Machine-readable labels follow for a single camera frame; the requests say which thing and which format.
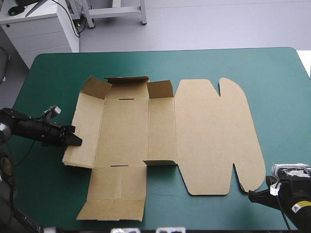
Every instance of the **flattened cardboard box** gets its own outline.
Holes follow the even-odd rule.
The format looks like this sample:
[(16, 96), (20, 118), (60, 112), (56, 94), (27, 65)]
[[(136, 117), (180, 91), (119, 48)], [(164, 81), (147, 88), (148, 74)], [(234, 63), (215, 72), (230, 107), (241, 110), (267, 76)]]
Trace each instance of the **flattened cardboard box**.
[(221, 78), (171, 81), (90, 77), (72, 124), (83, 139), (69, 146), (65, 165), (93, 168), (77, 219), (142, 220), (146, 166), (178, 163), (192, 195), (225, 195), (234, 164), (241, 188), (257, 189), (265, 165), (242, 89)]

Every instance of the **green table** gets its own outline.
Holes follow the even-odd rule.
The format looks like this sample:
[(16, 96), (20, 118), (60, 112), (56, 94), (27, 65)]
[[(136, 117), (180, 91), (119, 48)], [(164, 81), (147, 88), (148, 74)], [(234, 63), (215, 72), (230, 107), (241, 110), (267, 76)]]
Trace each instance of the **green table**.
[[(311, 164), (311, 83), (291, 48), (43, 54), (36, 58), (14, 108), (40, 116), (57, 104), (63, 111), (55, 121), (70, 124), (79, 90), (89, 75), (171, 79), (175, 91), (180, 79), (209, 79), (218, 90), (219, 78), (230, 78), (248, 98), (267, 174), (273, 163)], [(31, 140), (17, 136), (10, 142), (16, 161), (31, 145)], [(191, 196), (176, 166), (148, 168), (142, 222), (76, 221), (86, 201), (91, 171), (64, 166), (64, 150), (36, 142), (16, 169), (16, 205), (44, 226), (66, 230), (286, 228), (279, 211), (248, 200), (234, 171), (228, 195)]]

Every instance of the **drawer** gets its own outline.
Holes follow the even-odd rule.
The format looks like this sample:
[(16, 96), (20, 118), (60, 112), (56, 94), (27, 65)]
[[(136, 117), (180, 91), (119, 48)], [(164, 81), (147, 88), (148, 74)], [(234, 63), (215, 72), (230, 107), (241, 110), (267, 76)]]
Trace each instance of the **drawer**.
[(31, 68), (31, 65), (34, 62), (35, 57), (37, 57), (39, 54), (63, 53), (63, 52), (72, 52), (70, 46), (64, 46), (64, 47), (58, 47), (58, 48), (52, 48), (52, 49), (46, 49), (46, 50), (36, 50), (36, 51), (31, 51), (31, 52), (21, 52), (19, 53), (19, 55), (24, 60), (28, 68)]
[(2, 24), (1, 26), (10, 39), (63, 31), (57, 17)]
[(18, 52), (43, 50), (69, 45), (64, 32), (11, 39)]

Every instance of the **white cabinet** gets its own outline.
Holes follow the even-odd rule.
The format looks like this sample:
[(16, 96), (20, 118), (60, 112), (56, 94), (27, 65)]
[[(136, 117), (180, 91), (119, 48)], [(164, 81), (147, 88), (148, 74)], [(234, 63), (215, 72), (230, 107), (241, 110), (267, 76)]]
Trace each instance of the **white cabinet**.
[[(58, 2), (67, 9), (64, 0)], [(7, 11), (14, 5), (15, 1), (4, 0), (0, 25), (29, 68), (42, 53), (79, 52), (79, 38), (74, 34), (71, 19), (58, 4), (47, 1), (28, 17), (25, 15), (34, 4), (17, 16), (9, 16)]]

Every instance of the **cable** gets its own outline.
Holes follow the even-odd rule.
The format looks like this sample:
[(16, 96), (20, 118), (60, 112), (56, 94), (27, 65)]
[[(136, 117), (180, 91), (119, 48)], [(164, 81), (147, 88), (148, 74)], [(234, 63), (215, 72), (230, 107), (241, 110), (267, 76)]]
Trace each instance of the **cable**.
[(0, 76), (0, 83), (2, 83), (2, 82), (5, 81), (5, 73), (6, 73), (6, 70), (8, 68), (9, 61), (10, 61), (10, 55), (9, 55), (8, 51), (4, 47), (0, 46), (0, 50), (2, 50), (4, 52), (4, 54), (5, 54), (5, 56), (6, 56), (6, 59), (5, 59), (5, 62), (4, 62), (4, 70), (3, 70), (3, 72), (2, 72), (2, 74)]
[(28, 149), (27, 153), (24, 155), (24, 157), (14, 167), (17, 167), (18, 165), (20, 165), (27, 158), (27, 156), (30, 153), (31, 149), (33, 148), (34, 144), (35, 144), (35, 140), (31, 144), (31, 146), (29, 147), (29, 149)]
[(280, 207), (280, 211), (281, 211), (281, 214), (282, 214), (283, 219), (284, 219), (284, 221), (285, 221), (285, 224), (286, 224), (286, 226), (287, 226), (287, 229), (291, 232), (290, 225), (288, 224), (288, 221), (287, 221), (286, 216), (285, 216), (285, 214), (284, 214), (284, 211), (283, 211), (283, 208), (282, 208), (282, 206), (281, 206), (281, 203), (280, 203), (280, 200), (279, 200), (279, 198), (278, 198), (278, 195), (276, 196), (276, 199), (277, 199), (277, 202), (278, 202), (278, 206)]
[(72, 30), (73, 30), (74, 35), (75, 35), (76, 37), (80, 38), (80, 37), (81, 37), (80, 33), (84, 31), (84, 28), (86, 27), (86, 21), (87, 21), (87, 20), (84, 22), (84, 26), (83, 26), (82, 31), (79, 31), (79, 30), (74, 26), (74, 24), (73, 24), (73, 22), (72, 22), (72, 20), (71, 20), (70, 14), (69, 14), (68, 11), (66, 10), (66, 8), (65, 8), (62, 4), (58, 3), (58, 2), (55, 1), (55, 0), (51, 0), (51, 1), (55, 2), (56, 4), (58, 4), (59, 6), (61, 6), (61, 7), (64, 9), (64, 11), (66, 12), (66, 14), (67, 14), (67, 16), (68, 16), (68, 18), (69, 18), (69, 20), (70, 20), (71, 27), (72, 27)]

